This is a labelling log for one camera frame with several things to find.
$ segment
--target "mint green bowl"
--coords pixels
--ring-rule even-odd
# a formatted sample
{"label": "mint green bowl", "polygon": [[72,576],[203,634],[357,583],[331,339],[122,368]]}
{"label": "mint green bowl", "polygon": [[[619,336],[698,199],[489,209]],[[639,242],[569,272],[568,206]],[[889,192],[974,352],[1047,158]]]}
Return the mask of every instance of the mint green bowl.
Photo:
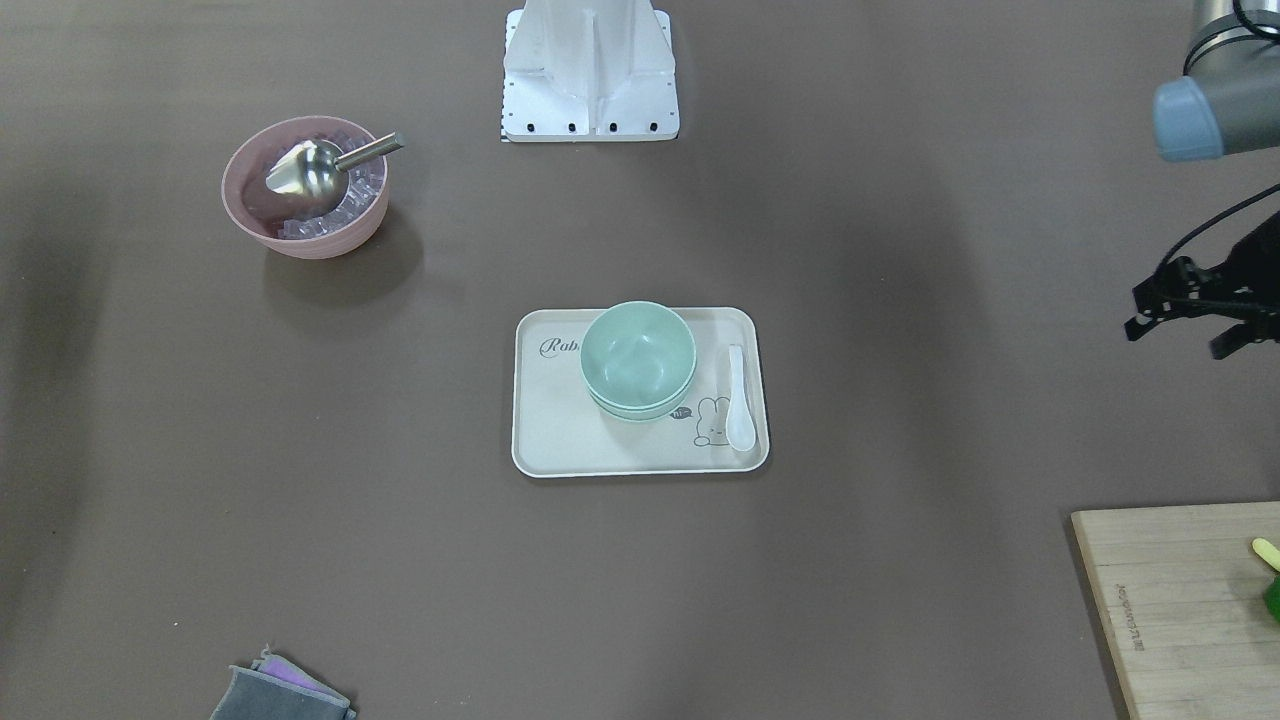
{"label": "mint green bowl", "polygon": [[645,300],[602,313],[582,336],[579,356],[591,397],[625,419],[659,418],[678,405],[698,366],[689,324]]}

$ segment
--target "white tray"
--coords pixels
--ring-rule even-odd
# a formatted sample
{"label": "white tray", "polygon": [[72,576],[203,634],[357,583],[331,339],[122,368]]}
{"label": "white tray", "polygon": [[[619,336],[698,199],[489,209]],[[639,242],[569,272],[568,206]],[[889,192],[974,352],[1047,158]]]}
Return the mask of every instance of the white tray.
{"label": "white tray", "polygon": [[[673,307],[689,323],[698,369],[671,415],[618,420],[595,405],[582,383],[577,350],[604,310],[535,310],[516,328],[511,457],[532,478],[746,473],[769,455],[755,324],[736,307]],[[724,438],[728,346],[741,345],[755,447],[739,452]]]}

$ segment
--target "wooden cutting board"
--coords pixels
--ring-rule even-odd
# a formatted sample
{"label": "wooden cutting board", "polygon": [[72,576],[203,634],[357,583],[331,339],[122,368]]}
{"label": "wooden cutting board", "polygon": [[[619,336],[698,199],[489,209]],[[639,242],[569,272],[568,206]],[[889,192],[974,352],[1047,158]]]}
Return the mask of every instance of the wooden cutting board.
{"label": "wooden cutting board", "polygon": [[1111,657],[1135,720],[1280,719],[1280,502],[1071,515]]}

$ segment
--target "pink bowl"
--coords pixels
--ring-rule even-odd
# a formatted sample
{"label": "pink bowl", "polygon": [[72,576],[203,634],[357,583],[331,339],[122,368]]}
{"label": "pink bowl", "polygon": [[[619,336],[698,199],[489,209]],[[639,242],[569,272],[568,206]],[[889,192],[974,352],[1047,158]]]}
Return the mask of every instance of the pink bowl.
{"label": "pink bowl", "polygon": [[230,215],[232,222],[239,225],[242,231],[253,236],[253,240],[271,250],[305,260],[337,258],[343,252],[351,252],[372,237],[374,231],[378,229],[378,225],[383,223],[383,218],[387,217],[387,205],[390,201],[390,195],[387,193],[387,182],[390,179],[387,173],[387,158],[370,160],[371,163],[381,163],[380,173],[384,178],[383,187],[378,191],[378,196],[374,197],[372,204],[342,229],[319,237],[303,240],[280,240],[275,237],[271,228],[244,209],[244,202],[241,197],[250,174],[261,172],[262,165],[266,163],[274,163],[280,152],[280,147],[292,143],[298,137],[332,135],[339,131],[356,138],[357,142],[374,140],[371,132],[349,120],[325,115],[308,115],[306,118],[293,118],[292,120],[275,123],[248,138],[244,145],[241,145],[223,172],[223,208],[227,209],[227,214]]}

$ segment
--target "rabbit illustration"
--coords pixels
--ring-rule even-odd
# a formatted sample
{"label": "rabbit illustration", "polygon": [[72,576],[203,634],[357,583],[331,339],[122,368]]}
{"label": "rabbit illustration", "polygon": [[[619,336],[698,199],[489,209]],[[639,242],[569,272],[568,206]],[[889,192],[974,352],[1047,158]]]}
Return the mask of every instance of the rabbit illustration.
{"label": "rabbit illustration", "polygon": [[698,437],[694,445],[728,445],[724,437],[724,423],[728,419],[727,397],[704,397],[698,402]]}

